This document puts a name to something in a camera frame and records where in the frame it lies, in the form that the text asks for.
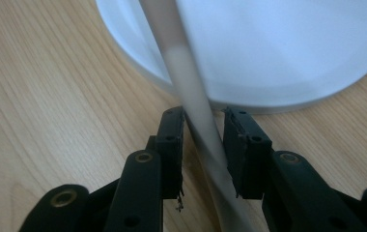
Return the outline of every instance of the wooden table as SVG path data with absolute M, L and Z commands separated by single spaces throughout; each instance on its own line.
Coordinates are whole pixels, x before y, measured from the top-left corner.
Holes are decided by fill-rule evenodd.
M 176 105 L 128 63 L 94 0 L 0 0 L 0 231 L 17 231 L 52 188 L 93 191 L 119 178 Z M 367 76 L 310 108 L 256 120 L 274 149 L 306 156 L 332 187 L 356 198 L 367 188 Z M 218 231 L 190 138 L 183 176 L 185 209 L 165 201 L 164 231 Z M 245 204 L 266 230 L 261 203 Z

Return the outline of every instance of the wood grain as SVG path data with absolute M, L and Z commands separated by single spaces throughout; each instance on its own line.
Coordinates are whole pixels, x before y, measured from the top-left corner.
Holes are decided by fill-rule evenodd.
M 52 188 L 93 191 L 118 178 L 176 105 L 130 66 L 95 1 L 0 0 L 0 231 L 17 231 Z M 256 120 L 275 149 L 306 156 L 332 187 L 356 198 L 367 188 L 367 77 L 313 107 Z M 165 202 L 164 231 L 218 231 L 189 136 L 183 164 L 185 209 Z M 245 204 L 265 231 L 260 202 Z

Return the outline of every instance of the metal screw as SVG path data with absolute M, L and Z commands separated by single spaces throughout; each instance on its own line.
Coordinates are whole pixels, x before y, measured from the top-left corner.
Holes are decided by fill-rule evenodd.
M 77 192 L 73 189 L 65 189 L 51 198 L 50 204 L 55 208 L 70 205 L 77 198 Z
M 153 155 L 149 153 L 142 153 L 135 156 L 137 162 L 149 162 L 153 159 Z
M 290 153 L 283 153 L 280 155 L 280 158 L 287 162 L 287 163 L 298 163 L 300 162 L 300 159 L 296 156 L 296 155 L 293 155 L 293 154 L 290 154 Z

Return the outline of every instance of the white plate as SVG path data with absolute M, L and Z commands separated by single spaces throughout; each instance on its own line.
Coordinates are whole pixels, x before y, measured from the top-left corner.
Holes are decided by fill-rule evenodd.
M 138 0 L 97 0 L 137 68 L 173 92 Z M 367 73 L 367 0 L 178 1 L 215 107 L 255 113 L 301 108 Z

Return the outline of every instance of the table surface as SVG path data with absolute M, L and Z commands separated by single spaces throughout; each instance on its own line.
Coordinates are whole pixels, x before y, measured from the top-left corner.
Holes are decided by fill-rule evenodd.
M 0 231 L 17 231 L 50 189 L 119 178 L 179 104 L 128 63 L 94 0 L 0 0 Z M 304 155 L 333 188 L 355 198 L 367 189 L 367 76 L 315 106 L 255 119 L 275 150 Z M 185 208 L 164 202 L 164 231 L 218 231 L 190 137 L 184 146 Z M 267 230 L 261 202 L 245 204 Z

